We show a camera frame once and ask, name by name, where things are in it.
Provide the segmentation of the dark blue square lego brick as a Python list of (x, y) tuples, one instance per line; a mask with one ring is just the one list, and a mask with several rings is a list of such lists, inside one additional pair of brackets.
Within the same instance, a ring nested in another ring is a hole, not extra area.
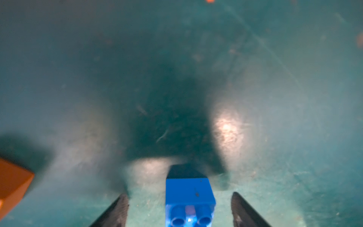
[(166, 227), (211, 227), (215, 207), (206, 175), (190, 164), (170, 167), (165, 181)]

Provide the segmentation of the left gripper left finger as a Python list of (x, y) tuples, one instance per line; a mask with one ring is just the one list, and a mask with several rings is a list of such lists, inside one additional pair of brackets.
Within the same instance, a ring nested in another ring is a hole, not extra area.
[(121, 194), (90, 226), (125, 227), (129, 206), (127, 194)]

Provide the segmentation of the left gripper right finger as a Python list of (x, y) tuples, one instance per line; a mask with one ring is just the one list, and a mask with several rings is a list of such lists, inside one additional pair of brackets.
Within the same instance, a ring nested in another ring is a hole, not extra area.
[(238, 192), (232, 194), (231, 211), (234, 227), (271, 227)]

